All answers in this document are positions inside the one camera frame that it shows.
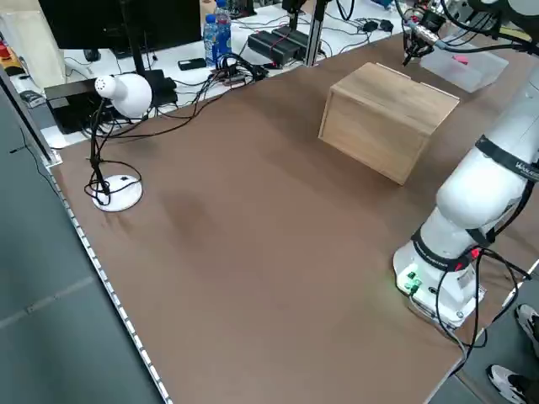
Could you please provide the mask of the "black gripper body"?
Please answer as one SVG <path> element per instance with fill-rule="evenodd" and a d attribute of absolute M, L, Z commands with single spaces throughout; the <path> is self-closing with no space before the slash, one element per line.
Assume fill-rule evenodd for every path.
<path fill-rule="evenodd" d="M 426 46 L 426 42 L 416 34 L 416 32 L 409 28 L 404 28 L 404 48 L 405 49 L 412 49 L 412 48 L 424 48 Z"/>

